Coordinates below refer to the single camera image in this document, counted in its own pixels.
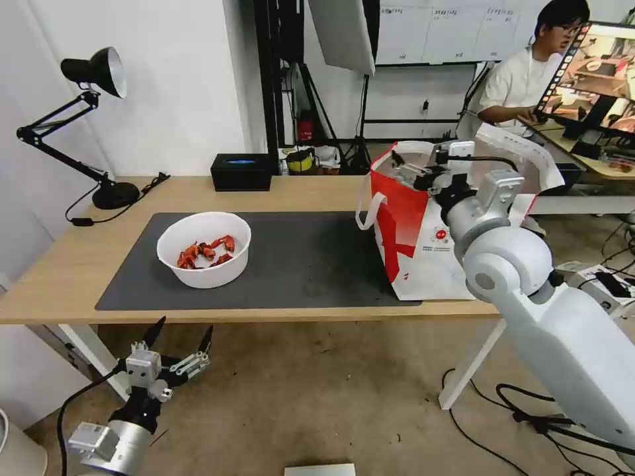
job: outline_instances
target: desk lamp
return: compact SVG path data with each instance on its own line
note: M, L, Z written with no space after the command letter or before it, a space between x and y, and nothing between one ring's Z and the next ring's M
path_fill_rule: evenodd
M126 97L127 83L124 77L124 68L117 51L113 47L103 48L88 60L65 59L60 67L66 79L77 83L79 88L85 90L85 92L33 124L19 128L17 130L18 138L95 180L99 184L99 189L93 195L95 207L101 210L114 210L132 205L140 197L139 189L135 185L125 182L114 182L109 179L106 171L76 161L44 143L44 138L49 134L97 109L100 93L92 88L93 84L112 96L122 99ZM87 105L83 110L66 119L51 120L68 108L82 102Z

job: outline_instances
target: computer screen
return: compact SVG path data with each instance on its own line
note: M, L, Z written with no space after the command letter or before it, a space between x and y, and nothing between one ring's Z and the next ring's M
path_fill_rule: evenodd
M589 128L635 134L635 28L599 22L583 26L536 111Z

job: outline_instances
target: lamp base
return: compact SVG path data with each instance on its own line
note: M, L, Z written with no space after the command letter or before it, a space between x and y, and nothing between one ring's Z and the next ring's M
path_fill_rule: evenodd
M93 194L93 203L100 210L115 210L132 205L139 199L139 189L127 182L102 182Z

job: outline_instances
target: tissue box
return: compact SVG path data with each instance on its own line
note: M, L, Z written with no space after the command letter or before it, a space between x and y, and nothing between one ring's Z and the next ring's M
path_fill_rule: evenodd
M577 288L584 281L593 279L597 272L612 272L599 264L588 264L579 261L561 264L556 267L556 271L563 275L567 284L572 288ZM630 290L631 296L635 296L634 286L631 286L617 275L615 279L626 286L626 289ZM635 302L635 297L615 297L600 281L590 281L582 286L582 290L595 299L613 319L623 315L630 315L635 309L632 305Z
M268 191L271 187L271 160L267 154L227 154L216 156L211 167L216 192Z

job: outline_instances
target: floor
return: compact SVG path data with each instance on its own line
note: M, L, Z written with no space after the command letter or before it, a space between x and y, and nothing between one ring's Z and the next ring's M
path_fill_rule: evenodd
M539 221L556 262L601 261L599 249L618 223L581 216ZM615 239L608 253L623 245ZM634 321L620 321L631 338ZM218 325L211 368L164 405L157 435L167 433L149 449L143 474L282 475L285 466L353 462L364 476L514 475L465 440L437 404L444 371L493 325L471 320ZM143 330L102 326L100 334L116 356L125 356ZM184 356L203 332L199 325L166 326L158 350ZM476 376L488 395L501 381L542 390L505 338ZM530 411L557 413L543 403L518 402ZM69 408L66 435L81 420L105 424L119 405L109 387L93 390ZM569 474L571 467L551 443L471 389L454 415L469 435L530 475ZM55 417L28 431L49 451L48 475L60 472ZM577 447L617 461L610 452ZM572 459L598 475L613 473L583 457Z

